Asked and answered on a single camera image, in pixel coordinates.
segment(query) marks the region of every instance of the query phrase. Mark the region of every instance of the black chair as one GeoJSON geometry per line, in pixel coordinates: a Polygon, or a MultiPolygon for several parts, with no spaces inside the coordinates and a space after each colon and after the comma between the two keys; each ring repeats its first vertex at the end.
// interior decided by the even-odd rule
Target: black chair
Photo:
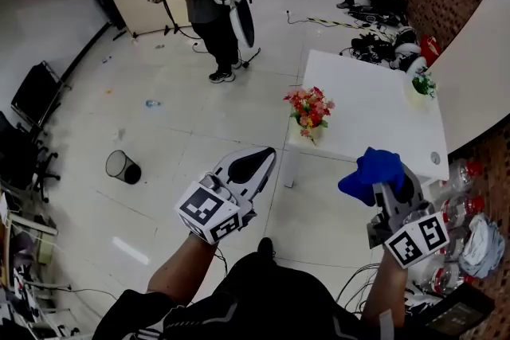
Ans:
{"type": "Polygon", "coordinates": [[[41,194],[41,200],[49,202],[44,195],[44,180],[61,177],[48,172],[52,158],[57,153],[46,154],[31,135],[13,127],[0,111],[0,187],[20,198],[32,199],[32,191],[41,194]]]}
{"type": "Polygon", "coordinates": [[[34,65],[14,96],[11,107],[31,127],[36,139],[46,120],[60,106],[58,98],[63,88],[71,89],[51,69],[46,61],[34,65]]]}

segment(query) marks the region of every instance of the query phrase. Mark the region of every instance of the sleeve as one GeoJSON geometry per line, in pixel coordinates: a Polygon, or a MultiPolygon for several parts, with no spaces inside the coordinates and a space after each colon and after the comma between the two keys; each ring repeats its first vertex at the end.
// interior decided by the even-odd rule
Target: sleeve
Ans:
{"type": "Polygon", "coordinates": [[[123,340],[152,326],[177,305],[163,293],[125,291],[100,321],[92,340],[123,340]]]}

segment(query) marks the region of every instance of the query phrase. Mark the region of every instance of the floor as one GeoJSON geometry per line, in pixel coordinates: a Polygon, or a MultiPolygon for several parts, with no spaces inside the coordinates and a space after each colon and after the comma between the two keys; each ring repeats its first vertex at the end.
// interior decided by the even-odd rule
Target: floor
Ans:
{"type": "MultiPolygon", "coordinates": [[[[286,12],[291,21],[352,23],[336,9],[341,1],[253,0],[262,52],[229,84],[208,81],[212,57],[194,53],[194,41],[184,36],[156,33],[133,42],[124,35],[112,41],[116,31],[110,29],[80,64],[49,128],[50,146],[60,154],[54,170],[62,175],[48,188],[59,229],[54,267],[60,279],[116,297],[127,288],[145,291],[151,274],[188,233],[174,212],[180,194],[225,154],[252,145],[277,149],[277,166],[255,198],[258,217],[220,245],[229,268],[269,236],[278,264],[312,273],[336,296],[357,268],[378,262],[381,252],[368,248],[366,233],[374,210],[336,187],[356,169],[354,163],[303,154],[294,188],[282,182],[290,113],[285,93],[300,84],[310,49],[337,53],[360,33],[289,25],[286,12]],[[146,100],[162,104],[149,108],[146,100]],[[137,185],[106,175],[106,158],[116,149],[140,164],[137,185]]],[[[246,59],[253,50],[241,52],[246,59]]],[[[372,274],[359,274],[340,304],[372,274]]],[[[208,296],[223,275],[223,264],[214,259],[195,300],[208,296]]],[[[61,301],[85,330],[93,330],[114,302],[92,291],[61,294],[61,301]]]]}

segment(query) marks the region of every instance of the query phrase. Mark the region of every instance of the trash can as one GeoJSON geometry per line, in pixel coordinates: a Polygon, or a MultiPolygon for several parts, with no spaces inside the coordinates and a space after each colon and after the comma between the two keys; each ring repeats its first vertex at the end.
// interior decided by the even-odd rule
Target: trash can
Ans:
{"type": "Polygon", "coordinates": [[[123,151],[116,150],[108,156],[106,173],[127,184],[136,184],[142,177],[142,169],[123,151]]]}

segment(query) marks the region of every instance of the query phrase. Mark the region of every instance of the shoe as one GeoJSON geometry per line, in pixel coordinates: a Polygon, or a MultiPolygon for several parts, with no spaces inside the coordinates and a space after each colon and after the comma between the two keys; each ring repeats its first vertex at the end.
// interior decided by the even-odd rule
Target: shoe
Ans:
{"type": "Polygon", "coordinates": [[[242,61],[237,60],[235,63],[232,64],[232,69],[239,69],[242,66],[242,61]]]}
{"type": "Polygon", "coordinates": [[[264,258],[268,258],[272,260],[276,253],[273,251],[273,242],[271,238],[264,237],[258,245],[257,252],[264,256],[264,258]]]}
{"type": "Polygon", "coordinates": [[[209,81],[213,84],[219,84],[220,82],[232,82],[236,79],[233,72],[215,72],[209,75],[209,81]]]}

